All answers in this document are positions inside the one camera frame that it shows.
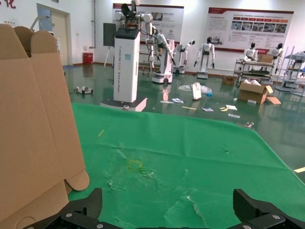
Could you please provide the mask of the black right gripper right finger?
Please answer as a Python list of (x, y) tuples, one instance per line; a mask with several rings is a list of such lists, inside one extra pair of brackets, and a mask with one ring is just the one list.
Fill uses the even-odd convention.
[(240, 223), (233, 229), (303, 229), (305, 223), (274, 204), (251, 198), (242, 189), (233, 190), (233, 210)]

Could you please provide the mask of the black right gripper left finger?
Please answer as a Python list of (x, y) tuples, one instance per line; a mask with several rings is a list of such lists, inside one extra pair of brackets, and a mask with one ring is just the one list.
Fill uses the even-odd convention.
[(58, 213), (30, 224), (25, 229), (113, 229), (99, 221), (102, 211), (102, 189), (95, 188), (86, 198), (72, 200)]

